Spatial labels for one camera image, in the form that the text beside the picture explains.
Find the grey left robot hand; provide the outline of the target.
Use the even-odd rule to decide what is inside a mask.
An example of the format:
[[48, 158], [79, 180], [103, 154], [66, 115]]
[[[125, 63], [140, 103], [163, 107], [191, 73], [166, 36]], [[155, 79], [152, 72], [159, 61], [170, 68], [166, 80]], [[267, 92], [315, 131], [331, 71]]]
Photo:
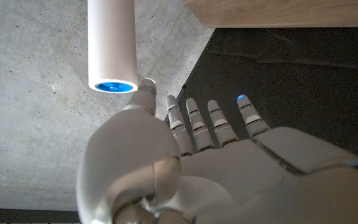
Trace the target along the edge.
[[195, 100], [167, 98], [155, 117], [145, 79], [126, 107], [91, 136], [76, 204], [82, 223], [358, 223], [358, 157], [288, 127], [270, 128], [248, 97], [237, 98], [241, 140], [216, 101], [209, 130]]

